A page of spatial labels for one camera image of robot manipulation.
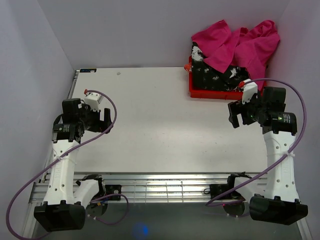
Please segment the black white patterned garment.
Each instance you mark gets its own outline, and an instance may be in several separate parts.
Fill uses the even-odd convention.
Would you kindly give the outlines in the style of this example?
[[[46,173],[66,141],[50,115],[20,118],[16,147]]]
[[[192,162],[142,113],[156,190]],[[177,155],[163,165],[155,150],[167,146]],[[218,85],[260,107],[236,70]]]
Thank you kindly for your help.
[[[197,43],[191,47],[191,73],[193,86],[197,89],[220,92],[233,92],[249,74],[245,68],[230,65],[221,73],[204,62],[205,55]]]

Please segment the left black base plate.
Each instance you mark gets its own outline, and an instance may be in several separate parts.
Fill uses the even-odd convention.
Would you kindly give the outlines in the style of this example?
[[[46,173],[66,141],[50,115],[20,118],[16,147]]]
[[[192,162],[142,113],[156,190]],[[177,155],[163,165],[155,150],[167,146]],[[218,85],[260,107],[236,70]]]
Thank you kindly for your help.
[[[112,195],[111,197],[107,198],[108,201],[119,201],[121,196],[115,194],[122,193],[122,185],[120,184],[106,184],[105,185],[105,194]]]

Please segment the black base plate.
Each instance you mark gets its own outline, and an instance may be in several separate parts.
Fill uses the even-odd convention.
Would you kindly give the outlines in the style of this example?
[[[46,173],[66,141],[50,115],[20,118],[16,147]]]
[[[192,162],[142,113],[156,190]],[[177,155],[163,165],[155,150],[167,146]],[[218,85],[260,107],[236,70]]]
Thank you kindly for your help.
[[[210,198],[213,199],[214,197],[226,192],[229,190],[229,186],[227,183],[224,184],[210,184],[208,188],[203,190],[205,195],[210,195]],[[219,198],[220,200],[238,200],[240,198],[240,194],[237,192],[232,192],[227,195],[222,196]]]
[[[105,194],[112,195],[111,197],[107,198],[108,201],[119,201],[121,196],[115,194],[122,193],[122,185],[120,184],[106,184],[105,185]]]

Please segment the red plastic bin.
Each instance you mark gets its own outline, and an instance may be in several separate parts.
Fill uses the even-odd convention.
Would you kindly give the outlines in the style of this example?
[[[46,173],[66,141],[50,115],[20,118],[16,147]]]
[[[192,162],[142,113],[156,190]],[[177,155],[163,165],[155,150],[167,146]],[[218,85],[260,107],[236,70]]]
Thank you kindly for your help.
[[[202,99],[218,99],[218,100],[239,100],[242,97],[242,92],[236,88],[234,91],[212,91],[195,88],[193,86],[192,73],[188,73],[188,89],[192,98]]]

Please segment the pink trousers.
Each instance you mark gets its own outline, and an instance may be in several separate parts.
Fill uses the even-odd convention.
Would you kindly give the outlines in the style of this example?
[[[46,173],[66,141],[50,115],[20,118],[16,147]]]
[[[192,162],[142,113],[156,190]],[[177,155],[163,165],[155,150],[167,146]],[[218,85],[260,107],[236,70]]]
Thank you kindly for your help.
[[[249,79],[265,77],[268,61],[280,43],[272,20],[264,20],[252,29],[231,31],[225,20],[218,21],[191,37],[206,57],[204,62],[224,73],[229,66],[244,68]]]

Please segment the black label sticker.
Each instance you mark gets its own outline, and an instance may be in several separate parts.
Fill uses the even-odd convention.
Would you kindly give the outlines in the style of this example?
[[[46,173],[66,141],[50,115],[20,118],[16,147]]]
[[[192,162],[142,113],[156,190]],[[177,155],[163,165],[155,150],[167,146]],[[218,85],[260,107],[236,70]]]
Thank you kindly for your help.
[[[96,73],[96,68],[82,68],[79,70],[80,73]]]

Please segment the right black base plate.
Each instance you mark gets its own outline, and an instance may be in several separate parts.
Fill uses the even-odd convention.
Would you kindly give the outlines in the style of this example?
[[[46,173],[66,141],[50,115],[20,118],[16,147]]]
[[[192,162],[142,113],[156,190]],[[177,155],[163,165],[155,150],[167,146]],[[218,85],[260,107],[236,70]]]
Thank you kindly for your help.
[[[226,192],[229,190],[229,186],[227,183],[224,184],[210,184],[208,188],[203,190],[205,195],[210,195],[210,198],[213,199],[214,197]],[[220,200],[238,200],[240,198],[240,194],[237,192],[232,192],[227,195],[222,196],[219,198]]]

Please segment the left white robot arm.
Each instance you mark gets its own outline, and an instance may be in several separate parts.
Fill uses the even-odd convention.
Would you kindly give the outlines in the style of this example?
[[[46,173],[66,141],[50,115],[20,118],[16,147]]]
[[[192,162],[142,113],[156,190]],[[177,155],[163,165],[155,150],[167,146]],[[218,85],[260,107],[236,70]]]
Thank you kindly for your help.
[[[53,158],[57,163],[51,168],[43,203],[33,213],[47,232],[82,229],[91,200],[106,195],[98,174],[85,176],[74,190],[76,158],[84,133],[107,134],[112,126],[110,109],[100,110],[102,99],[98,93],[90,93],[84,99],[66,99],[62,102],[62,114],[53,122]]]

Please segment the aluminium frame rail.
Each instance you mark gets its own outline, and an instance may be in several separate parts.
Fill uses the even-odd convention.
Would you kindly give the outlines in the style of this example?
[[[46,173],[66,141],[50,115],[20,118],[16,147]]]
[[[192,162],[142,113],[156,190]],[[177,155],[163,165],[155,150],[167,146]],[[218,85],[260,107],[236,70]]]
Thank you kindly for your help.
[[[132,204],[206,203],[210,184],[225,184],[228,173],[107,173],[99,172],[106,185],[121,185]]]

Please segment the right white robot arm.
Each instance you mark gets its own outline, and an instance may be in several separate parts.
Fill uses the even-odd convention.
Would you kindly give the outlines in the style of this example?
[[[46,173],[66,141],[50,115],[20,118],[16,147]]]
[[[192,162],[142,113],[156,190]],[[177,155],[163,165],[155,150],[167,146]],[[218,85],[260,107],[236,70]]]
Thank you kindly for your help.
[[[294,154],[290,150],[296,141],[297,118],[286,112],[286,89],[265,87],[263,91],[244,91],[243,100],[228,104],[229,121],[234,128],[258,123],[267,155],[267,184],[259,191],[245,173],[233,173],[227,179],[226,194],[249,203],[250,217],[255,221],[291,225],[308,215],[308,206],[302,204],[295,186]]]

